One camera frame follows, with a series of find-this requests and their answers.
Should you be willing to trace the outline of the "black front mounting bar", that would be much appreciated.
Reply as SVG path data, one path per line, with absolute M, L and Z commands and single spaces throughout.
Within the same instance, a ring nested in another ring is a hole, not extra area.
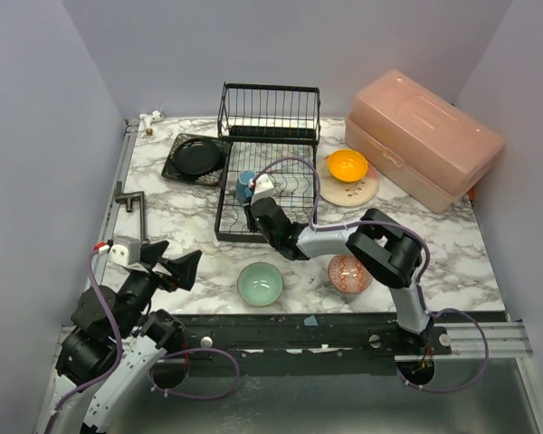
M 192 354 L 160 361 L 158 384 L 184 377 L 307 376 L 368 373 L 394 375 L 403 360 L 429 363 L 451 352 L 447 331 L 422 335 L 402 330 L 393 314 L 181 315 L 173 351 Z

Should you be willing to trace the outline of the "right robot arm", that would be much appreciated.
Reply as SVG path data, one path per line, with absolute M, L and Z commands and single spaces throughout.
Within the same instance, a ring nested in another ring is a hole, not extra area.
M 356 222 L 332 226 L 292 222 L 271 197 L 251 203 L 250 211 L 264 239 L 285 259 L 355 257 L 389 289 L 400 342 L 412 347 L 425 345 L 433 320 L 420 285 L 431 259 L 422 237 L 376 208 L 367 210 Z

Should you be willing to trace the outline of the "pink plastic storage box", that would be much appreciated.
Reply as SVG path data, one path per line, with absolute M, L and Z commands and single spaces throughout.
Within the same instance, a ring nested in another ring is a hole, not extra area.
M 345 141 L 431 212 L 443 213 L 494 166 L 498 133 L 391 70 L 353 98 Z

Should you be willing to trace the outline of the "blue floral mug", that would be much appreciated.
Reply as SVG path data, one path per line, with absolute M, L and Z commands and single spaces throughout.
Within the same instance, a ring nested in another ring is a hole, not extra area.
M 246 205 L 252 199 L 252 180 L 256 176 L 254 171 L 243 171 L 239 173 L 235 183 L 235 200 L 241 206 Z

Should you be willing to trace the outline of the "mint green bowl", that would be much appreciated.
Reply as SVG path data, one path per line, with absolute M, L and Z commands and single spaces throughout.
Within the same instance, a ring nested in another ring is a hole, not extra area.
M 283 277 L 272 264 L 255 262 L 241 271 L 236 286 L 246 304 L 253 307 L 266 307 L 281 297 Z

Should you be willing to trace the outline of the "black round plate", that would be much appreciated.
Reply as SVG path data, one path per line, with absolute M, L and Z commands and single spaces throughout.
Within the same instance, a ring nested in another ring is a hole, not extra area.
M 207 175 L 220 168 L 222 151 L 212 139 L 192 138 L 180 145 L 173 164 L 183 175 Z

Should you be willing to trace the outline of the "white corner fixture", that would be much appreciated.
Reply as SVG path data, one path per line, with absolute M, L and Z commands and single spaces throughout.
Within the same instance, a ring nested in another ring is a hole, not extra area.
M 154 125 L 165 119 L 161 110 L 154 110 L 150 114 L 141 113 L 138 117 L 138 131 L 143 132 L 147 137 L 152 137 L 154 135 Z

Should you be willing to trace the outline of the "red blue patterned bowl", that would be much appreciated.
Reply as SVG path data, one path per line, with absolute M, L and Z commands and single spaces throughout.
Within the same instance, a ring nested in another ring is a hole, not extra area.
M 356 295 L 369 288 L 372 275 L 353 255 L 336 255 L 328 265 L 329 280 L 340 292 Z

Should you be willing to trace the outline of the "aluminium left rail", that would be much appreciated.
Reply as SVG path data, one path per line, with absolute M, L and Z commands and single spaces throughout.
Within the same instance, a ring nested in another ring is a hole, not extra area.
M 103 214 L 102 224 L 99 231 L 99 240 L 107 241 L 114 235 L 116 223 L 119 217 L 120 205 L 115 202 L 115 192 L 117 184 L 125 186 L 128 178 L 129 168 L 135 145 L 138 138 L 139 119 L 126 119 L 126 128 L 119 153 L 118 165 L 112 178 L 110 186 L 110 195 L 107 201 L 107 208 Z M 101 285 L 118 290 L 123 277 L 111 266 L 107 264 L 107 256 L 99 256 L 92 260 L 92 272 L 97 282 Z

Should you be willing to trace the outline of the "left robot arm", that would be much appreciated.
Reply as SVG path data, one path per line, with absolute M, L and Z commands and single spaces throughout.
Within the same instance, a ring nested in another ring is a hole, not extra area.
M 202 252 L 166 259 L 167 246 L 124 238 L 103 241 L 90 252 L 89 259 L 106 255 L 129 275 L 113 290 L 99 285 L 87 268 L 90 287 L 62 342 L 43 433 L 105 432 L 129 388 L 167 352 L 183 348 L 183 324 L 164 309 L 146 308 L 158 289 L 190 290 Z

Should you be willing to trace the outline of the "pink beige round plate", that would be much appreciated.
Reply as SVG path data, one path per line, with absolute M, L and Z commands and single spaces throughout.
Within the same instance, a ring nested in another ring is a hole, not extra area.
M 377 193 L 379 179 L 376 170 L 370 166 L 367 174 L 357 182 L 344 183 L 337 180 L 328 169 L 328 158 L 322 157 L 316 163 L 320 179 L 320 196 L 325 201 L 343 207 L 355 207 L 370 201 Z

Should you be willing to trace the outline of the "black patterned square plate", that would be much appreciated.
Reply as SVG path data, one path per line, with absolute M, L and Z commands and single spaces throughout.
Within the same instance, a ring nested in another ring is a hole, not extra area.
M 220 168 L 216 169 L 214 172 L 207 174 L 207 175 L 200 175 L 200 176 L 187 176 L 181 174 L 174 166 L 173 164 L 173 155 L 176 151 L 176 149 L 182 145 L 184 142 L 186 142 L 189 139 L 192 138 L 207 138 L 212 139 L 217 146 L 222 151 L 222 156 L 220 159 Z M 162 169 L 162 177 L 169 180 L 169 181 L 175 181 L 180 183 L 186 183 L 186 184 L 201 184 L 206 186 L 214 186 L 219 185 L 221 183 L 221 177 L 223 174 L 223 170 L 225 168 L 226 164 L 226 158 L 228 153 L 228 145 L 215 138 L 215 137 L 208 137 L 208 136 L 201 136 L 196 134 L 187 134 L 187 133 L 180 133 L 175 141 L 173 142 L 173 145 L 171 147 L 171 150 L 169 151 L 169 154 L 167 156 L 166 162 L 164 163 L 163 169 Z

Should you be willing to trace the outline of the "yellow bowl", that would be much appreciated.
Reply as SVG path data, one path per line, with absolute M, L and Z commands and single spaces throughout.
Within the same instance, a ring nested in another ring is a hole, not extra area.
M 354 183 L 361 180 L 368 172 L 367 160 L 352 149 L 339 149 L 328 156 L 329 172 L 337 180 Z

